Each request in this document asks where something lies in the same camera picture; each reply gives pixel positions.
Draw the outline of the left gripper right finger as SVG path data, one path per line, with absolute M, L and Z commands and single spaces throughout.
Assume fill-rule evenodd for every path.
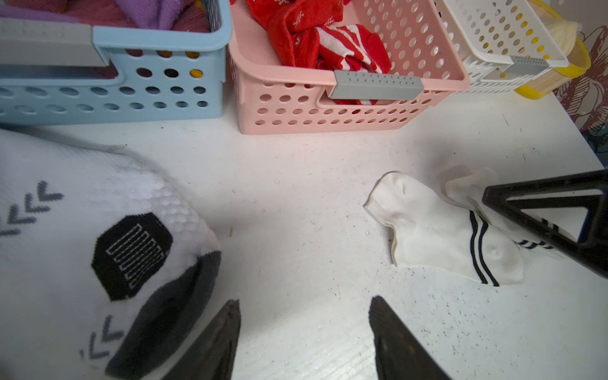
M 383 297 L 373 297 L 368 319 L 379 379 L 450 379 Z

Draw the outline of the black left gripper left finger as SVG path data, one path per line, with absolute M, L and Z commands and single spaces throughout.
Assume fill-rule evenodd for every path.
M 227 301 L 163 379 L 231 379 L 241 324 L 239 301 Z

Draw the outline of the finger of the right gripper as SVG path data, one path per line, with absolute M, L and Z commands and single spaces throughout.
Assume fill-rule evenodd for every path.
M 605 169 L 542 180 L 492 185 L 482 203 L 528 233 L 549 243 L 597 275 L 607 277 L 607 171 Z M 583 208 L 578 237 L 566 237 L 554 225 L 525 210 Z

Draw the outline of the white black-striped sock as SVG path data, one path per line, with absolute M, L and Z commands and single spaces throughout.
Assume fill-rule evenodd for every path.
M 530 233 L 482 203 L 485 189 L 498 184 L 499 176 L 493 169 L 481 168 L 465 177 L 448 181 L 444 188 L 447 197 L 457 205 L 478 213 L 486 222 L 502 231 L 520 247 L 534 252 L 556 251 L 556 248 L 544 238 Z
M 392 230 L 397 267 L 441 269 L 494 287 L 524 280 L 523 256 L 510 237 L 409 175 L 383 175 L 364 208 Z

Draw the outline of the red snowflake sock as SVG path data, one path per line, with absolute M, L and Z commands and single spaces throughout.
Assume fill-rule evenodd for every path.
M 343 0 L 256 0 L 245 2 L 269 35 L 281 63 L 315 69 L 321 46 L 318 29 L 343 20 Z

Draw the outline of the purple yellow sock top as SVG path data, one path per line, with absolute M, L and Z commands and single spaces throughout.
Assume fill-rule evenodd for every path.
M 1 16 L 28 21 L 209 33 L 201 1 L 40 0 L 2 1 Z

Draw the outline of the red santa pattern sock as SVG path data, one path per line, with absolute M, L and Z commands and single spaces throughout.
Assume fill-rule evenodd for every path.
M 323 26 L 316 30 L 320 44 L 318 69 L 389 74 L 392 63 L 378 34 L 362 25 Z

